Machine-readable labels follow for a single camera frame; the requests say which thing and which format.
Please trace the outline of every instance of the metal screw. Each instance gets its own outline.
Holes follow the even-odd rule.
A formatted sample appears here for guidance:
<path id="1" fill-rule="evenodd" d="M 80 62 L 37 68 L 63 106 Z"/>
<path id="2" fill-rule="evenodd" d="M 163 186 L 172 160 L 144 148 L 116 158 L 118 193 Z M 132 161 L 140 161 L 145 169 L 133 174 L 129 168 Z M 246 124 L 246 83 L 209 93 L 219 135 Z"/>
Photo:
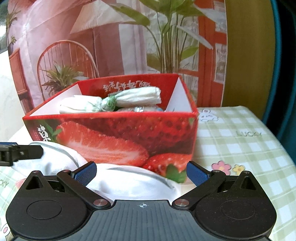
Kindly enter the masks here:
<path id="1" fill-rule="evenodd" d="M 94 201 L 94 205 L 97 207 L 103 207 L 106 206 L 108 204 L 108 201 L 105 199 L 97 199 Z"/>
<path id="2" fill-rule="evenodd" d="M 175 201 L 175 204 L 178 206 L 178 207 L 186 207 L 189 205 L 189 201 L 186 200 L 186 199 L 178 199 Z"/>

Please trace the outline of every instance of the cartoon bunny print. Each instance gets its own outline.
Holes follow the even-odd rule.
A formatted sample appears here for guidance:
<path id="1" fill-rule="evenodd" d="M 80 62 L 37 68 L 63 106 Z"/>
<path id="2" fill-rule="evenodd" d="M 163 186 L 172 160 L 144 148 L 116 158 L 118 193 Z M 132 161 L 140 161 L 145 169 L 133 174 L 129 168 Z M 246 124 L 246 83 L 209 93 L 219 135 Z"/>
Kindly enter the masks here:
<path id="1" fill-rule="evenodd" d="M 2 226 L 2 221 L 5 220 L 4 217 L 0 218 L 0 241 L 6 241 L 6 237 L 9 235 L 10 233 L 10 228 L 8 226 L 8 224 L 6 222 L 3 226 Z"/>
<path id="2" fill-rule="evenodd" d="M 203 109 L 201 112 L 200 112 L 200 116 L 198 117 L 198 119 L 200 121 L 203 121 L 203 122 L 208 122 L 208 121 L 217 121 L 218 120 L 218 117 L 211 114 L 211 110 L 209 109 Z"/>

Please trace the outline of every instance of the table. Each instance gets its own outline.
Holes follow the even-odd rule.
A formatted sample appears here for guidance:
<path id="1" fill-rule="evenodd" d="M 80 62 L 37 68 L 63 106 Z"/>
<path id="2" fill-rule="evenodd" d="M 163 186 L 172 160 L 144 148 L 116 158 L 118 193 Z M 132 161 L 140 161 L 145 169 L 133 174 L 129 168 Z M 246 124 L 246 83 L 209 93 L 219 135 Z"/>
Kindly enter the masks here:
<path id="1" fill-rule="evenodd" d="M 227 175 L 251 171 L 277 212 L 270 239 L 296 240 L 296 167 L 275 136 L 245 107 L 199 108 L 199 112 L 193 161 L 208 170 L 220 169 Z M 10 141 L 27 145 L 32 139 L 22 127 Z M 1 217 L 17 191 L 14 183 L 18 175 L 4 167 L 0 167 L 0 175 L 9 182 L 0 195 Z M 194 187 L 187 180 L 182 192 Z"/>

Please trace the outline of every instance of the green checkered tablecloth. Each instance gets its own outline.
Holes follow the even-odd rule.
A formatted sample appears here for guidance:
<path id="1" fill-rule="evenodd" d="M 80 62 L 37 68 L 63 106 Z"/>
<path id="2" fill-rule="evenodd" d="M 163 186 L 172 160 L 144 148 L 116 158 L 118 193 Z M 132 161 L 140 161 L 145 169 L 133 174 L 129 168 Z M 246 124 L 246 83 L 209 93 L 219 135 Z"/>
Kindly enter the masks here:
<path id="1" fill-rule="evenodd" d="M 275 136 L 245 107 L 199 108 L 193 160 L 230 175 L 257 178 L 276 212 L 273 241 L 296 240 L 296 167 Z"/>

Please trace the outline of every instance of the wrapped candy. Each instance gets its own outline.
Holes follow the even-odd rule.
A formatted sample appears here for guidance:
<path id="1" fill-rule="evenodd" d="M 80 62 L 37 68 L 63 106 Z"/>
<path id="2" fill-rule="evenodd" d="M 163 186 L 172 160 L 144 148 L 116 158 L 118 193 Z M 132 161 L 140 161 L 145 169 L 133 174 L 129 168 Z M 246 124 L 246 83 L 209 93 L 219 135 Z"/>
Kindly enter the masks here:
<path id="1" fill-rule="evenodd" d="M 102 98 L 85 95 L 74 95 L 61 101 L 60 114 L 94 113 L 102 111 Z"/>
<path id="2" fill-rule="evenodd" d="M 124 90 L 116 95 L 109 96 L 103 100 L 102 108 L 107 109 L 109 99 L 114 98 L 116 98 L 117 107 L 145 106 L 161 103 L 160 89 L 153 86 Z"/>
<path id="3" fill-rule="evenodd" d="M 148 106 L 136 106 L 130 108 L 121 108 L 118 111 L 120 112 L 154 112 L 154 111 L 161 111 L 163 109 L 159 108 L 157 105 L 148 105 Z"/>

